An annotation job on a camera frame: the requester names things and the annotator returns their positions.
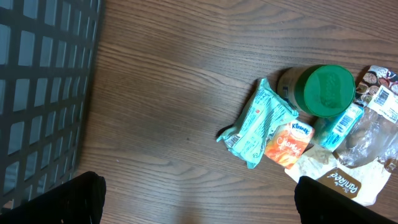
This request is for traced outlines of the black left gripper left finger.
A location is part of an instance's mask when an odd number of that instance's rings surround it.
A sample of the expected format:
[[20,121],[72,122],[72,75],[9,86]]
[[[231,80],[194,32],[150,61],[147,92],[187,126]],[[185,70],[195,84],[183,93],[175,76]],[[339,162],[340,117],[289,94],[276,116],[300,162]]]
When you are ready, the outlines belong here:
[[105,195],[105,178],[88,171],[2,214],[1,224],[99,224]]

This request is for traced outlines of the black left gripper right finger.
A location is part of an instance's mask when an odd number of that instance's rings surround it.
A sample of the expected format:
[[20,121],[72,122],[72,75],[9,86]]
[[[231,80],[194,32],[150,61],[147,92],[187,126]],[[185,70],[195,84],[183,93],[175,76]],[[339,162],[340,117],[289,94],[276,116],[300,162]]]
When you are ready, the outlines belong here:
[[302,224],[397,224],[307,176],[294,200]]

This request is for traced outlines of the brown white snack pouch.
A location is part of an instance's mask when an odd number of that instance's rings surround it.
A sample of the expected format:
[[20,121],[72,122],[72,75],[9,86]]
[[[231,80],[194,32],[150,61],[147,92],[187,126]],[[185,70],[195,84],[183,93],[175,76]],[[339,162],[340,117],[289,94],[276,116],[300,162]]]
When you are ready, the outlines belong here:
[[308,176],[369,206],[397,167],[397,74],[371,65],[353,103],[364,114],[343,142],[333,152],[313,144],[285,173],[294,181]]

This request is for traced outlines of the orange tissue pack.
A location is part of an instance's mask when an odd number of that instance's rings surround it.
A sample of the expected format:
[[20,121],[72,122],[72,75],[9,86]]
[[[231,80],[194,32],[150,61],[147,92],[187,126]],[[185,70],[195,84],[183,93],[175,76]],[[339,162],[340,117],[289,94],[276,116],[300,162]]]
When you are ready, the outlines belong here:
[[314,133],[313,127],[296,119],[283,124],[266,144],[265,155],[286,169],[291,169],[309,145]]

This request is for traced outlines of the small teal carton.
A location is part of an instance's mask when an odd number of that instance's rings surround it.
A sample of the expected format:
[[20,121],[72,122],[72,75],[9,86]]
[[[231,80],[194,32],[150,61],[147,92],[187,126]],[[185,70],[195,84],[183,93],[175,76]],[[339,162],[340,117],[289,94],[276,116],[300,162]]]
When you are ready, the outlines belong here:
[[364,108],[355,103],[337,116],[318,118],[312,143],[333,152],[345,139],[353,126],[361,119]]

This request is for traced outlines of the teal tissue pack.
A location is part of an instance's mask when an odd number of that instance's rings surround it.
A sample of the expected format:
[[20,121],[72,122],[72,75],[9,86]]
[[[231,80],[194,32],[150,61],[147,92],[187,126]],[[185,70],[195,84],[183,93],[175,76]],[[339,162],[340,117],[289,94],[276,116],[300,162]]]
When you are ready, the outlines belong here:
[[223,141],[229,152],[244,160],[248,169],[254,169],[276,129],[298,116],[299,112],[274,92],[266,78],[262,78],[238,119],[220,134],[217,141]]

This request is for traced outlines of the green capped bottle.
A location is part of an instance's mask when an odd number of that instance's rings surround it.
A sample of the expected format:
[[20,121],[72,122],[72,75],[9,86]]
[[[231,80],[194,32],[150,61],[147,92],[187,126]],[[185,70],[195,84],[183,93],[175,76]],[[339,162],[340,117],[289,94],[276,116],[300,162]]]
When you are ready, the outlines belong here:
[[340,65],[292,67],[277,83],[277,93],[294,109],[322,118],[344,112],[355,90],[353,75]]

